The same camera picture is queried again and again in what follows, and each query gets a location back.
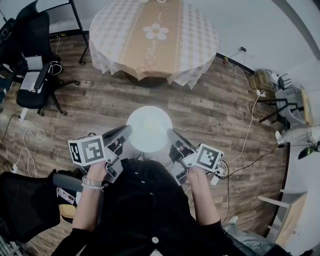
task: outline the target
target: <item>hand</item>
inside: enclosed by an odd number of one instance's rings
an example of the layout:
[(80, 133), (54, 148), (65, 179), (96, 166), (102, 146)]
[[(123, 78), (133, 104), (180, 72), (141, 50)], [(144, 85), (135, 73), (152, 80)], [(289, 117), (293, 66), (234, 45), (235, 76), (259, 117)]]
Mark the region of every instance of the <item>hand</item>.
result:
[(106, 161), (96, 162), (90, 165), (90, 169), (86, 175), (89, 180), (102, 182), (107, 175), (105, 169)]
[(191, 186), (195, 183), (208, 183), (206, 170), (198, 166), (189, 167), (186, 177), (190, 181)]

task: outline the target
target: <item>wooden floor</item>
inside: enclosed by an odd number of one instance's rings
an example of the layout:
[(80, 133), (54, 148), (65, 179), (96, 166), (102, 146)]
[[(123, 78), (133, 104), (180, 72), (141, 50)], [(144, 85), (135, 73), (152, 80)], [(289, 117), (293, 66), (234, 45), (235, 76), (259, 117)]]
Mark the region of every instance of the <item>wooden floor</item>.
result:
[[(55, 51), (58, 40), (51, 41)], [(230, 161), (242, 151), (244, 138), (251, 121), (249, 102), (254, 96), (249, 90), (243, 74), (229, 74), (222, 66), (222, 60), (216, 58), (203, 74), (195, 87), (166, 84), (158, 88), (136, 87), (129, 82), (123, 73), (111, 76), (101, 74), (91, 63), (90, 55), (86, 57), (86, 65), (78, 64), (84, 49), (84, 42), (79, 36), (61, 38), (57, 50), (62, 59), (64, 72), (61, 79), (80, 80), (80, 86), (69, 85), (56, 92), (61, 108), (68, 112), (62, 116), (51, 101), (44, 109), (44, 117), (37, 115), (36, 110), (28, 110), (26, 119), (45, 130), (47, 138), (38, 142), (28, 132), (26, 144), (35, 160), (38, 177), (46, 177), (53, 169), (73, 170), (68, 148), (68, 139), (85, 136), (89, 132), (102, 134), (112, 128), (126, 124), (130, 114), (137, 108), (153, 105), (162, 108), (170, 116), (174, 128), (194, 145), (204, 142), (225, 153), (224, 159)], [(0, 136), (12, 114), (20, 114), (22, 108), (16, 104), (19, 85), (14, 85), (7, 93), (0, 114)], [(270, 113), (271, 108), (259, 104), (260, 116)], [(23, 145), (23, 135), (32, 126), (20, 122), (14, 117), (10, 123), (7, 135), (0, 144), (0, 156), (15, 163)], [(275, 125), (269, 121), (258, 123), (253, 120), (244, 152), (241, 157), (229, 164), (230, 171), (237, 170), (252, 163), (261, 155), (270, 152), (276, 145)], [(128, 149), (127, 157), (132, 152)], [(162, 151), (154, 155), (161, 163), (169, 161), (168, 152)], [(270, 223), (275, 208), (257, 199), (258, 195), (277, 198), (285, 172), (286, 150), (276, 151), (262, 158), (245, 170), (230, 177), (230, 213), (239, 216), (239, 227), (244, 230), (263, 234)], [(18, 164), (23, 175), (28, 162), (27, 153)], [(30, 163), (30, 173), (34, 177), (35, 170)], [(221, 219), (228, 210), (227, 180), (220, 180), (217, 186), (211, 187), (214, 200)], [(194, 214), (194, 203), (191, 191), (189, 196), (191, 213)], [(42, 255), (50, 255), (59, 242), (72, 229), (71, 224), (61, 220), (61, 223), (31, 240)], [(30, 251), (35, 249), (28, 243)]]

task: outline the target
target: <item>flower pattern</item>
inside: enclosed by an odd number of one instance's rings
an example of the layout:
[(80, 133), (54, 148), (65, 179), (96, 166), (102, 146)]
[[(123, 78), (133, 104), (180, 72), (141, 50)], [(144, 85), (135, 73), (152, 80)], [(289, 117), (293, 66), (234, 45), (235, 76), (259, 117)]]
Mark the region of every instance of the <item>flower pattern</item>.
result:
[(160, 24), (154, 23), (151, 26), (145, 26), (143, 31), (147, 32), (145, 36), (148, 39), (154, 39), (157, 37), (160, 40), (165, 40), (167, 38), (165, 34), (169, 32), (169, 29), (166, 27), (160, 27)]

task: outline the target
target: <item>checkered tablecloth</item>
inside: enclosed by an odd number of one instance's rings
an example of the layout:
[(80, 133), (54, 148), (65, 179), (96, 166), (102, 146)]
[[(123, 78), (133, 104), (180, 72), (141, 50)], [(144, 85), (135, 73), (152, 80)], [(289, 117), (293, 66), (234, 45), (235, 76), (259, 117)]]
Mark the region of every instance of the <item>checkered tablecloth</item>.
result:
[(165, 77), (190, 88), (208, 70), (218, 48), (210, 21), (182, 0), (116, 0), (95, 15), (89, 34), (92, 63), (102, 73), (122, 70), (139, 80)]

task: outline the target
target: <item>pearl bracelet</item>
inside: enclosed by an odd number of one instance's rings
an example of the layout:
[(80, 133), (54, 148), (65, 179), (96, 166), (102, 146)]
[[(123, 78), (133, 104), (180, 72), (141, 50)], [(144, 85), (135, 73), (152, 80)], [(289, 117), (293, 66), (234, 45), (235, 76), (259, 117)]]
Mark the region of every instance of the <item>pearl bracelet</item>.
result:
[(102, 186), (94, 186), (94, 185), (88, 185), (88, 184), (82, 183), (81, 186), (84, 188), (92, 189), (92, 190), (103, 190), (105, 187), (108, 186), (108, 183)]

